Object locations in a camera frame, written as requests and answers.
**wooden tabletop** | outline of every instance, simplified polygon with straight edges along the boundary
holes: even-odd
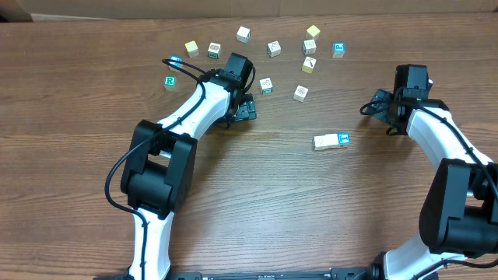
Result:
[[[301,71],[306,28],[321,29],[313,74]],[[248,44],[236,40],[251,29]],[[175,215],[175,271],[327,270],[364,266],[418,230],[434,171],[408,137],[358,109],[395,67],[428,65],[434,87],[470,141],[498,159],[498,14],[172,19],[0,25],[0,278],[89,279],[132,262],[132,216],[111,207],[103,183],[142,119],[158,121],[194,81],[162,58],[203,69],[247,56],[258,119],[212,128],[198,143],[188,200]],[[201,54],[188,58],[195,40]],[[268,42],[282,54],[270,58]],[[333,42],[344,58],[331,58]],[[207,57],[222,45],[219,60]],[[165,91],[165,75],[179,92]],[[298,85],[309,89],[293,100]],[[312,150],[315,135],[346,131],[347,149]],[[112,195],[126,196],[118,182]],[[491,261],[495,256],[478,261]],[[443,279],[496,279],[459,266]]]

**wooden table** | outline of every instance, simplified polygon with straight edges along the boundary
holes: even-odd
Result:
[[[302,72],[306,28],[321,28],[317,67]],[[252,30],[236,41],[239,26]],[[428,65],[460,129],[498,159],[498,14],[172,19],[0,25],[0,278],[88,279],[132,262],[132,216],[111,207],[103,182],[141,119],[174,112],[195,87],[161,64],[186,58],[222,68],[248,56],[258,119],[211,129],[199,142],[195,177],[174,220],[175,271],[326,270],[368,264],[418,229],[434,172],[408,137],[359,115],[396,65]],[[268,42],[282,54],[269,58]],[[344,58],[331,58],[343,41]],[[207,57],[210,42],[222,57]],[[180,92],[163,88],[178,77]],[[304,103],[293,100],[309,88]],[[347,131],[347,149],[312,150],[311,139]],[[112,184],[112,195],[126,197]],[[491,261],[494,256],[479,260]],[[496,269],[458,266],[443,279],[496,279]]]

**wooden block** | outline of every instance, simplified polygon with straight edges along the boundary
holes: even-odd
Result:
[[[170,56],[170,60],[173,60],[173,61],[181,61],[181,57],[178,57],[176,55],[171,55]],[[178,63],[178,62],[171,62],[172,65],[175,65],[177,66],[178,68],[183,68],[184,65]],[[179,72],[178,70],[176,70],[175,68],[171,67],[168,65],[168,67],[170,68],[170,70],[173,70],[173,71],[176,71],[176,72]]]
[[[199,55],[199,49],[198,49],[195,41],[190,41],[190,42],[186,43],[185,47],[187,48],[189,58],[194,58],[194,57]]]
[[[294,99],[304,102],[304,98],[308,93],[308,89],[303,86],[297,86],[296,92],[294,92]]]
[[[217,43],[211,43],[208,49],[208,56],[210,58],[219,59],[221,53],[221,45]]]
[[[303,70],[306,73],[313,73],[314,66],[317,64],[317,60],[314,58],[306,57],[304,59],[303,67],[301,70]]]
[[[342,58],[345,54],[344,43],[334,43],[334,48],[332,49],[333,58]]]
[[[251,38],[251,30],[241,26],[239,28],[239,31],[237,32],[237,40],[239,40],[242,43],[247,43],[249,42],[250,38]]]
[[[269,43],[267,49],[268,49],[268,54],[270,54],[270,58],[273,58],[273,57],[279,55],[280,52],[282,51],[278,41]]]
[[[313,150],[319,151],[330,148],[347,148],[349,145],[349,133],[334,133],[329,135],[313,137]]]
[[[320,36],[320,30],[316,26],[310,26],[308,30],[306,30],[306,39],[316,40]]]
[[[171,91],[177,89],[177,77],[166,76],[166,78],[164,79],[164,88]]]
[[[262,94],[268,94],[273,92],[272,80],[270,78],[259,80],[259,89]]]
[[[316,51],[317,51],[317,44],[313,39],[304,41],[303,52],[305,55],[314,54]]]

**small block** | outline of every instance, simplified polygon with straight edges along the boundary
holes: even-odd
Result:
[[[259,89],[262,94],[268,94],[273,92],[272,80],[270,78],[259,80]]]
[[[303,70],[306,73],[313,73],[313,69],[315,65],[317,64],[317,60],[314,58],[306,57],[304,59],[303,67],[301,70]]]
[[[239,31],[237,32],[237,40],[242,43],[247,43],[249,42],[250,38],[251,38],[251,30],[241,26],[239,28]]]
[[[270,58],[273,58],[273,57],[279,55],[280,52],[282,51],[278,41],[268,43],[267,49],[268,49],[268,54],[270,54]]]
[[[186,43],[185,48],[187,48],[189,58],[193,58],[193,57],[196,57],[199,55],[199,49],[198,49],[195,41],[190,41],[190,42]]]
[[[208,49],[208,56],[210,58],[219,59],[221,53],[221,45],[217,43],[211,43]]]
[[[313,137],[313,150],[324,150],[330,148],[346,148],[349,145],[349,133],[329,134]]]
[[[342,58],[345,54],[344,43],[334,43],[334,48],[332,49],[333,58]]]
[[[175,76],[166,76],[164,79],[164,88],[166,90],[175,90],[177,87],[177,77]]]
[[[304,102],[304,98],[308,93],[308,89],[303,86],[297,86],[296,92],[294,92],[294,99]]]
[[[310,28],[306,30],[306,39],[316,40],[319,38],[319,36],[320,36],[320,30],[318,29],[318,27],[314,25],[310,26]]]
[[[170,56],[170,60],[173,60],[173,61],[181,61],[181,57],[178,57],[176,55],[171,55]],[[178,63],[178,62],[171,62],[172,65],[175,65],[177,66],[178,68],[183,68],[184,65]],[[178,70],[176,70],[175,68],[171,67],[168,65],[168,67],[170,68],[170,70],[173,70],[173,71],[176,71],[176,72],[179,72]]]
[[[316,51],[317,51],[317,44],[313,39],[304,41],[303,52],[305,55],[314,54]]]

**blue and white block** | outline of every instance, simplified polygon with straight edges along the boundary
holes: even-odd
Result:
[[[346,148],[351,139],[348,132],[334,133],[313,137],[313,150],[319,151],[330,148]]]
[[[334,48],[332,49],[333,58],[342,58],[345,54],[344,43],[334,43]]]
[[[170,60],[172,61],[181,61],[181,57],[178,57],[176,55],[171,55],[170,56]],[[178,62],[170,62],[172,65],[175,65],[177,66],[178,68],[183,68],[184,65],[182,65],[181,63],[178,63]],[[176,71],[176,72],[179,72],[179,70],[176,70],[175,68],[171,67],[168,65],[168,67],[170,68],[170,70],[173,70],[173,71]]]

